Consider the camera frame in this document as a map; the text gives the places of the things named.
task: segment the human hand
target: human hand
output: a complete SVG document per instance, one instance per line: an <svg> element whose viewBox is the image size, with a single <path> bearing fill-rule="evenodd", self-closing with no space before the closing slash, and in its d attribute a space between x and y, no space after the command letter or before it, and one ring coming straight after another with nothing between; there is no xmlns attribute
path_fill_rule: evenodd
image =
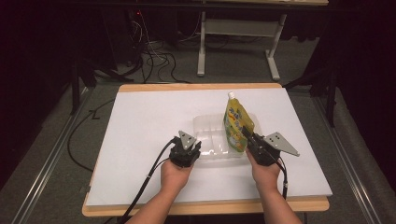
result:
<svg viewBox="0 0 396 224"><path fill-rule="evenodd" d="M253 179L256 181L258 190L277 191L277 178L279 176L280 168L275 163L270 166L259 165L254 160L248 148L246 153L251 163Z"/></svg>
<svg viewBox="0 0 396 224"><path fill-rule="evenodd" d="M165 161L161 166L161 190L178 194L189 181L192 166L181 168Z"/></svg>

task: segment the person's right hand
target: person's right hand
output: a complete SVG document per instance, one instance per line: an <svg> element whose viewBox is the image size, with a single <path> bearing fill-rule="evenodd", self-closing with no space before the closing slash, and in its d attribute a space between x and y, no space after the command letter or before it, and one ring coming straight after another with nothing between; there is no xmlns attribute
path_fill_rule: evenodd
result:
<svg viewBox="0 0 396 224"><path fill-rule="evenodd" d="M275 163L270 166L259 165L254 160L248 148L246 153L251 163L253 179L256 181L258 190L277 191L277 178L279 176L280 168Z"/></svg>

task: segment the refill pouch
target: refill pouch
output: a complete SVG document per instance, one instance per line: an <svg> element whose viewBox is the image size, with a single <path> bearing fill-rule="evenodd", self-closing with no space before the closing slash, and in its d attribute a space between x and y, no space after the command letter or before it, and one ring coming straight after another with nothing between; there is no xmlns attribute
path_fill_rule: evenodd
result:
<svg viewBox="0 0 396 224"><path fill-rule="evenodd" d="M248 145L248 140L242 135L242 128L246 127L250 133L253 133L254 122L245 108L239 104L232 91L228 93L228 97L229 100L223 119L227 142L236 151L244 152Z"/></svg>

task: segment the gray carpet floor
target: gray carpet floor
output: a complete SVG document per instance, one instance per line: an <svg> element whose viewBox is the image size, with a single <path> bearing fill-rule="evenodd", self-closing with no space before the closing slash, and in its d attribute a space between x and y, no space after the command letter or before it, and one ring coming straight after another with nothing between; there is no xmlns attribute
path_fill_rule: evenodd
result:
<svg viewBox="0 0 396 224"><path fill-rule="evenodd" d="M210 42L206 50L205 77L196 76L196 42L183 42L177 48L153 43L152 47L158 54L153 56L154 62L161 64L161 52L173 53L177 65L174 77L192 83L273 82L263 55L263 46L268 45L270 40L250 40L251 38L239 38L225 46L221 40ZM316 44L316 41L300 43L294 38L280 41L275 56L281 76L280 84L286 84L303 73ZM154 67L148 82L173 81L170 76L172 63L163 69L160 69L160 66ZM121 64L120 71L124 69L125 66ZM145 64L145 75L149 73L149 69L150 66ZM141 72L131 77L136 83L143 81ZM84 92L87 100L78 115L78 121L88 115L90 109L115 98L120 84L98 78L98 86ZM396 223L393 214L396 208L394 192L364 145L347 111L342 94L339 91L336 94L335 128L331 128L323 118L323 99L310 97L308 89L309 86L303 86L289 91L290 99L333 192L333 196L329 197L330 209L309 213L308 223ZM85 120L70 141L74 157L88 167L93 168L95 165L111 109L112 104L106 105L98 110L96 117L99 119ZM69 89L44 121L39 136L1 190L0 223L11 223L18 213L66 122L71 118L70 111ZM45 182L45 187L39 192L27 223L104 223L108 217L84 217L81 214L92 173L81 169L70 160L66 143L62 145L61 153L49 179ZM360 192L365 192L370 200L368 203L371 207L368 212L364 208L368 203L361 202ZM261 214L252 214L169 217L166 222L263 223L263 220ZM109 223L116 223L116 219L113 218Z"/></svg>

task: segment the table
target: table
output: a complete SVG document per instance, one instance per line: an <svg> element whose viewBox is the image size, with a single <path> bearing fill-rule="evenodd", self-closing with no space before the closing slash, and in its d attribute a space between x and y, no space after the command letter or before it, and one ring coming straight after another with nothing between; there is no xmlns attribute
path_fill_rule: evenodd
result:
<svg viewBox="0 0 396 224"><path fill-rule="evenodd" d="M82 213L87 217L122 216L143 183L145 174L149 171L149 167L154 162L159 150L174 135L177 135L177 130L191 133L193 116L207 114L208 112L217 113L221 111L223 113L229 90L234 90L247 110L255 107L254 105L262 105L256 107L259 108L258 110L252 109L248 112L257 113L256 116L261 123L263 134L267 135L273 132L273 128L276 128L276 131L280 131L301 153L302 156L299 158L281 153L289 171L288 203L291 208L296 212L327 210L329 208L327 196L332 195L332 191L306 139L289 96L280 85L275 83L156 84L124 85L120 87L92 175L91 191L87 193ZM247 98L257 92L260 93L260 100L263 104L257 104L256 100ZM224 101L224 105L218 104L218 101ZM272 109L279 110L279 113L268 117L268 112ZM161 110L162 115L155 117L153 111L157 110ZM287 116L287 119L282 121L279 117L283 116ZM159 148L159 150L153 151L152 148ZM257 190L255 190L255 184L251 178L251 168L249 168L248 163L244 163L246 161L244 160L236 160L238 166L233 166L235 161L205 163L198 160L191 173L189 184L179 194L169 214L203 215L262 212ZM218 167L224 164L229 165L227 172L224 172L224 167ZM219 176L223 176L221 184L226 183L226 188L216 183L216 179L220 179ZM235 181L235 178L245 178L246 181L239 182L247 184L235 184L238 182ZM278 182L280 188L282 179L281 175ZM313 182L309 183L308 189L301 187L301 184L304 185L309 181ZM203 194L199 190L206 190L208 187L213 189L210 191L215 193ZM139 203L145 203L158 189L159 175L154 174ZM230 197L230 195L235 195L236 191L238 192L236 198L234 196ZM135 207L131 215L139 207L141 207L141 204Z"/></svg>
<svg viewBox="0 0 396 224"><path fill-rule="evenodd" d="M307 1L280 1L280 0L207 0L205 2L235 2L235 3L255 3L255 4L280 4L280 5L306 5L306 6L327 6L327 0L307 0ZM265 58L270 68L274 81L279 81L280 76L276 68L274 54L280 35L285 25L287 14L281 14L278 21L238 21L207 19L206 13L201 13L201 43L198 54L198 77L205 75L205 35L248 35L272 37L273 42L270 49L264 51Z"/></svg>

